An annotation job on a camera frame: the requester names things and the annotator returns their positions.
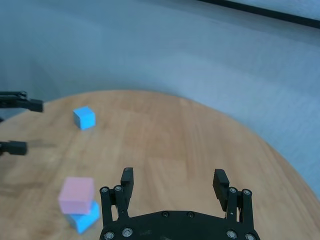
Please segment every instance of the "tabletop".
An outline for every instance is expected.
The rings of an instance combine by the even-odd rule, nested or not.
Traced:
[[[96,126],[84,131],[73,110],[89,106]],[[256,134],[188,99],[145,91],[97,91],[48,102],[0,124],[2,141],[26,141],[26,156],[0,157],[0,239],[97,240],[102,220],[78,235],[60,212],[66,177],[92,177],[99,189],[133,167],[131,217],[162,210],[223,217],[214,169],[252,191],[262,240],[318,240],[320,203],[291,165]]]

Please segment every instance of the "wood grain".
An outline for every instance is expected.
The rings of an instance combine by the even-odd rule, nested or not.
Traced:
[[[94,128],[80,131],[72,111],[89,106]],[[134,167],[130,216],[191,210],[222,217],[215,168],[232,186],[253,192],[262,240],[318,240],[320,203],[297,172],[261,138],[224,114],[179,97],[144,91],[98,91],[45,104],[0,124],[0,139],[27,141],[27,156],[0,158],[0,239],[99,239],[101,219],[79,236],[57,197],[68,176],[99,188]]]

